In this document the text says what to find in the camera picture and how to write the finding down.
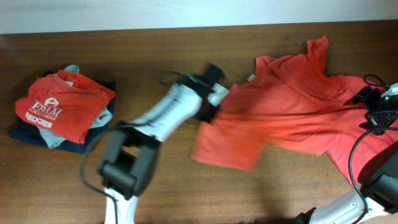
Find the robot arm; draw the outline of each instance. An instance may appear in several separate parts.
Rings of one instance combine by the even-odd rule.
[[[362,169],[359,175],[361,192],[369,208],[359,223],[398,212],[397,164],[398,142],[370,160]],[[349,224],[355,222],[363,210],[363,201],[352,190],[325,207],[313,208],[307,214],[301,213],[295,224]]]
[[[132,121],[131,128],[111,135],[98,172],[104,191],[118,200],[118,223],[134,223],[137,199],[154,174],[160,145],[188,118],[205,119],[215,114],[228,93],[216,83],[223,76],[218,67],[210,65],[201,77],[182,78],[151,110]],[[125,146],[136,147],[139,156],[124,151]],[[115,222],[114,203],[107,198],[105,224]]]

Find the red t-shirt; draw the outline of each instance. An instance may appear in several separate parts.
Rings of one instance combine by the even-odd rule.
[[[255,79],[235,85],[211,124],[202,123],[193,158],[216,166],[253,170],[263,146],[320,155],[328,152],[349,178],[348,156],[366,130],[363,105],[345,105],[366,86],[359,77],[326,77],[328,40],[307,42],[308,54],[256,59]],[[398,133],[369,135],[353,160],[357,177],[376,154],[398,140]]]
[[[25,122],[84,144],[91,124],[114,96],[82,74],[59,70],[38,78],[28,96],[16,102],[16,113]]]

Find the wooden table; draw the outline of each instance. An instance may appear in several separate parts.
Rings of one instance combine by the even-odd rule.
[[[337,22],[194,29],[117,30],[0,35],[0,223],[101,223],[105,198],[78,177],[79,154],[10,139],[14,102],[43,70],[79,65],[92,79],[116,80],[113,123],[147,111],[167,93],[163,78],[145,69],[200,73],[220,65],[230,82],[254,71],[259,55],[305,52],[305,41],[327,35],[326,72],[397,78],[398,22]],[[264,146],[255,172],[193,161],[196,121],[187,121],[163,145],[155,177],[142,195],[138,223],[237,223],[258,217],[294,217],[326,205],[351,187],[327,156]],[[87,166],[100,185],[96,163]],[[367,223],[397,223],[397,216]]]

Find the folded t-shirt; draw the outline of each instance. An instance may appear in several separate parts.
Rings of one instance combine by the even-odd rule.
[[[38,78],[28,96],[16,102],[16,113],[25,122],[84,144],[91,124],[114,95],[82,74],[59,70]]]
[[[96,80],[97,83],[100,85],[103,85],[106,88],[109,88],[110,90],[115,91],[116,89],[116,83],[115,82],[101,82]],[[113,114],[114,111],[114,98],[109,102],[109,104],[106,106],[107,110]],[[98,128],[92,128],[88,130],[87,135],[86,135],[86,141],[84,144],[78,144],[74,143],[71,141],[63,141],[59,146],[55,147],[54,149],[62,150],[62,151],[68,151],[68,152],[77,152],[77,153],[83,153],[86,145],[100,132],[102,132],[104,129],[108,128],[109,122],[106,123],[102,127]],[[35,146],[40,146],[40,147],[48,147],[47,143],[44,141],[42,138],[38,127],[34,126],[33,124],[26,123],[21,119],[18,119],[17,121],[17,126],[14,128],[9,136],[11,138],[27,142],[29,144],[33,144]]]

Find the black cable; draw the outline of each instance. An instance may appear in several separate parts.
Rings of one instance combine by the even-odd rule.
[[[173,74],[173,75],[178,75],[179,77],[188,77],[189,75],[180,73],[180,72],[176,72],[176,71],[168,71],[168,70],[158,70],[158,72],[164,72],[164,73],[169,73],[169,74]],[[165,86],[170,86],[172,85],[172,83],[170,82],[165,82],[164,80],[159,80],[159,82]]]
[[[367,77],[373,77],[375,79],[377,79],[379,81],[380,84],[374,84],[368,81]],[[378,77],[377,75],[373,75],[373,74],[367,74],[363,77],[363,82],[365,82],[366,84],[368,84],[369,86],[375,86],[375,87],[386,87],[389,88],[391,85],[396,84],[398,82],[394,82],[394,83],[385,83],[383,81],[383,79],[381,79],[380,77]]]
[[[93,146],[100,140],[104,134],[116,130],[115,128],[108,128],[103,130],[102,132],[98,133],[86,146],[85,151],[83,152],[83,157],[81,158],[80,162],[80,180],[85,184],[89,189],[94,190],[95,192],[104,195],[105,197],[109,197],[113,201],[114,205],[114,212],[115,212],[115,217],[116,217],[116,224],[118,224],[118,203],[115,197],[112,195],[92,186],[85,177],[85,166],[86,166],[86,161],[88,159],[88,155],[93,148]]]
[[[362,192],[360,191],[360,189],[356,185],[356,181],[355,181],[355,178],[354,178],[354,174],[353,174],[353,157],[354,157],[354,153],[355,153],[355,150],[356,150],[357,146],[362,141],[362,139],[364,139],[369,134],[372,134],[372,133],[375,133],[375,132],[378,132],[378,131],[398,131],[398,128],[391,128],[391,127],[376,128],[376,129],[373,129],[373,130],[370,130],[370,131],[364,133],[363,135],[361,135],[361,137],[358,138],[358,140],[356,140],[356,142],[355,142],[355,144],[354,144],[354,146],[353,146],[353,148],[352,148],[352,150],[351,150],[351,152],[349,154],[349,160],[348,160],[349,178],[351,179],[351,182],[354,185],[354,189],[355,189],[356,193],[358,193],[359,197],[361,197],[361,200],[364,203],[364,210],[363,210],[362,214],[359,216],[359,218],[357,220],[355,220],[353,222],[353,224],[359,223],[365,217],[365,215],[368,213],[368,209],[369,209],[368,203],[367,203],[365,197],[363,196]]]

